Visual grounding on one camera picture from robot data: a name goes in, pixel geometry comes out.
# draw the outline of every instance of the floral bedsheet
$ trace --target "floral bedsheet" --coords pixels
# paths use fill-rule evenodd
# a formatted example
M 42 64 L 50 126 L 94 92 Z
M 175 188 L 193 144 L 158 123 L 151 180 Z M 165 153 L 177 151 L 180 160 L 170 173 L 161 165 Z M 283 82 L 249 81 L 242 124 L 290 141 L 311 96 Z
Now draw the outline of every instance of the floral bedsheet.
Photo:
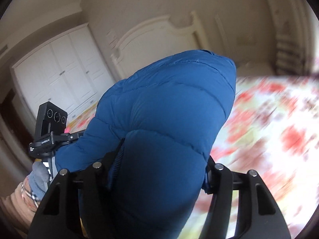
M 86 128 L 96 105 L 67 126 Z M 236 100 L 211 156 L 236 172 L 255 169 L 275 197 L 292 238 L 304 228 L 319 201 L 319 80 L 308 77 L 242 77 Z M 211 195 L 200 192 L 179 239 L 195 239 Z M 234 235 L 238 192 L 234 191 L 227 237 Z

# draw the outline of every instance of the metal screw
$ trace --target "metal screw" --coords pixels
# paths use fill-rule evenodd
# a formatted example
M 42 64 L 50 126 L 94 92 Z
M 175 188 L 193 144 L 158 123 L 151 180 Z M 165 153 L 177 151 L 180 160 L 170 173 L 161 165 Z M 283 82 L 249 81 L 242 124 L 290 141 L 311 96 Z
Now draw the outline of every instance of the metal screw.
M 101 166 L 102 166 L 101 162 L 95 162 L 95 163 L 93 164 L 93 168 L 94 168 L 94 169 L 101 168 Z
M 248 172 L 252 177 L 256 177 L 258 175 L 258 173 L 255 170 L 250 170 Z
M 222 169 L 224 169 L 224 166 L 222 164 L 215 164 L 215 168 L 221 171 Z
M 68 173 L 68 170 L 67 170 L 67 169 L 62 169 L 62 170 L 59 172 L 59 174 L 62 175 L 62 176 L 66 175 L 67 173 Z

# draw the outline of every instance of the headboard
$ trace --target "headboard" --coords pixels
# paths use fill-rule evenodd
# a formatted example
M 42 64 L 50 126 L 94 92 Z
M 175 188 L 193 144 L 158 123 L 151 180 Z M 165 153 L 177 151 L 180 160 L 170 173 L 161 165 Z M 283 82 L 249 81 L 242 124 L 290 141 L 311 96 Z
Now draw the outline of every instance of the headboard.
M 129 30 L 116 44 L 112 61 L 121 79 L 164 57 L 192 49 L 210 49 L 195 11 L 192 24 L 176 28 L 170 15 L 146 20 Z

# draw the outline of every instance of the air vent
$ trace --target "air vent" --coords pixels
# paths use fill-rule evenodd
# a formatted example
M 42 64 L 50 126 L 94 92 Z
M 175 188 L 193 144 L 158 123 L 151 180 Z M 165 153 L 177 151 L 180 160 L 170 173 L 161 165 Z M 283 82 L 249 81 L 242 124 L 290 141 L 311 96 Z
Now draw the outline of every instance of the air vent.
M 0 56 L 8 49 L 8 45 L 5 45 L 2 49 L 0 49 Z

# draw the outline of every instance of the blue jacket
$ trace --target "blue jacket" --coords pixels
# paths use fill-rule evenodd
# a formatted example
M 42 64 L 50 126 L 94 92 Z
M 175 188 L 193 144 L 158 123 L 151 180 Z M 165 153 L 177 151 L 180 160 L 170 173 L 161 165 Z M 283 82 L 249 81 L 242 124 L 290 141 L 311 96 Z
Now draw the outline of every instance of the blue jacket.
M 235 82 L 234 62 L 209 51 L 152 63 L 103 95 L 84 136 L 57 151 L 57 169 L 85 169 L 125 138 L 110 174 L 117 232 L 125 239 L 177 238 L 232 109 Z

